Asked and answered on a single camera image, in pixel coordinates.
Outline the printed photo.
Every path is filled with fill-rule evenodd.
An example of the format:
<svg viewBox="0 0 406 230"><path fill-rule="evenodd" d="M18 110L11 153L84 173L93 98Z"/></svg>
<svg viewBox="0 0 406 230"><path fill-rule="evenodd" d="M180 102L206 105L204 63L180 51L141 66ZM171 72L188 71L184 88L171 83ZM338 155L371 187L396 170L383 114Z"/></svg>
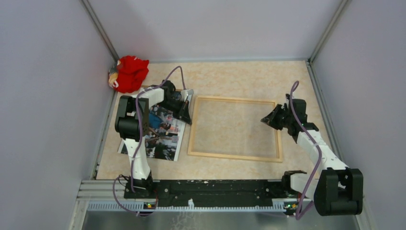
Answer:
<svg viewBox="0 0 406 230"><path fill-rule="evenodd" d="M151 106L143 137L147 157L177 161L185 127L186 123L176 119L172 111L158 104Z"/></svg>

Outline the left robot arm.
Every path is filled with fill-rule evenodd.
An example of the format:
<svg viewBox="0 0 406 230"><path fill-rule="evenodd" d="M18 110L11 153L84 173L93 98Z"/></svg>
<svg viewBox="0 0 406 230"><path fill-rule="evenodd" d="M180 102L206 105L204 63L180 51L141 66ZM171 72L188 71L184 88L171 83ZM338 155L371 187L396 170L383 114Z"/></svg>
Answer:
<svg viewBox="0 0 406 230"><path fill-rule="evenodd" d="M138 94L120 97L115 119L115 131L127 149L130 161L128 190L142 198L153 194L152 172L147 162L149 150L158 155L158 143L153 137L162 138L174 131L176 123L191 125L189 112L194 91L177 91L167 80L160 85L142 88Z"/></svg>

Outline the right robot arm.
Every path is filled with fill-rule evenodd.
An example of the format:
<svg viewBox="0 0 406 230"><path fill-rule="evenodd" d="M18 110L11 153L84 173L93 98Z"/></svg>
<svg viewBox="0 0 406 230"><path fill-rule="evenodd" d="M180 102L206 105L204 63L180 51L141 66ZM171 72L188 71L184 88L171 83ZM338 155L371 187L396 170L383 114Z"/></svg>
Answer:
<svg viewBox="0 0 406 230"><path fill-rule="evenodd" d="M286 97L261 122L276 129L287 129L295 143L314 165L310 173L286 171L281 192L286 197L297 193L309 198L319 215L359 215L363 211L363 174L342 162L323 140L319 128L307 121L306 101Z"/></svg>

